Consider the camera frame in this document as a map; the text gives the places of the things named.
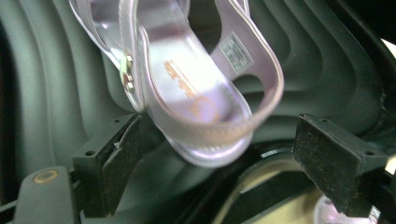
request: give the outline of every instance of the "clear plastic sandal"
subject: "clear plastic sandal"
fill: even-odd
[[[78,21],[120,69],[134,109],[147,110],[173,148],[204,167],[236,160],[283,92],[279,62],[247,1],[215,2],[222,34],[209,55],[189,26],[189,0],[70,0]],[[247,74],[265,89],[253,115],[232,83]]]

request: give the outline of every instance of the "sandal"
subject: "sandal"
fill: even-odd
[[[78,21],[119,68],[137,112],[147,110],[187,161],[219,167],[236,160],[275,109],[283,76],[248,15],[246,0],[215,0],[220,42],[209,55],[189,26],[189,0],[70,0]],[[232,81],[256,76],[265,95],[256,113]]]

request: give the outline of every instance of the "label on sandal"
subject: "label on sandal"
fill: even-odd
[[[221,44],[221,50],[233,66],[236,74],[240,74],[254,64],[248,50],[234,33],[225,38]]]

